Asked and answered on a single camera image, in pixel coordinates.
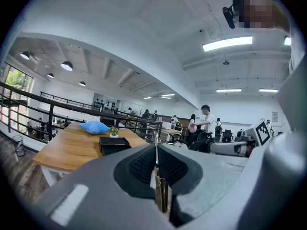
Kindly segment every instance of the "blue pillow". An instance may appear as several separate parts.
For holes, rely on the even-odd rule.
[[[79,126],[87,133],[90,133],[92,135],[100,135],[106,133],[110,129],[105,124],[99,121],[89,121],[86,123],[79,124]]]

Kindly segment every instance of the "wooden tabletop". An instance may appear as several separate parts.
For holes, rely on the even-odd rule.
[[[161,129],[161,132],[165,133],[165,134],[179,134],[181,133],[181,130],[175,130],[175,129]]]
[[[91,135],[74,122],[46,144],[33,161],[54,170],[72,172],[84,163],[101,157],[99,137],[109,136],[109,133]],[[120,129],[118,137],[124,137],[132,148],[148,144],[129,129]]]

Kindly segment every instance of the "window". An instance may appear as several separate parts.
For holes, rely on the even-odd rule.
[[[9,67],[10,70],[8,72],[5,83],[14,87],[14,88],[17,88],[19,90],[29,92],[33,78],[30,77],[29,75],[23,73],[22,71],[19,71],[16,68],[12,67],[10,64],[7,64],[7,67]],[[3,94],[6,97],[9,97],[10,96],[10,90],[4,89]],[[24,100],[24,101],[28,100],[28,98],[26,96],[17,94],[15,92],[12,93],[12,99]],[[24,115],[26,115],[26,113],[27,113],[27,108],[23,105],[11,107],[11,110],[17,111],[18,113],[24,114]],[[6,107],[1,107],[1,112],[4,113],[5,115],[9,114],[9,110]],[[23,131],[23,130],[25,131],[26,130],[25,126],[14,122],[14,120],[16,120],[16,121],[26,125],[26,122],[27,122],[26,117],[19,115],[18,113],[11,111],[11,119],[12,119],[11,120],[11,127],[18,129],[20,131]],[[8,118],[6,116],[2,115],[2,114],[1,114],[1,120],[2,120],[2,122],[6,123],[6,124],[8,123]]]

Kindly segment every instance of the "black tray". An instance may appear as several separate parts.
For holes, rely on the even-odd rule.
[[[125,138],[106,137],[100,137],[99,147],[103,156],[131,148],[129,142]]]

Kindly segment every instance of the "wooden floor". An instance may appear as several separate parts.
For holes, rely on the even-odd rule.
[[[33,163],[36,153],[26,150],[23,157],[15,155],[12,142],[0,134],[0,164],[13,190],[28,203],[35,202],[48,188],[39,165]]]

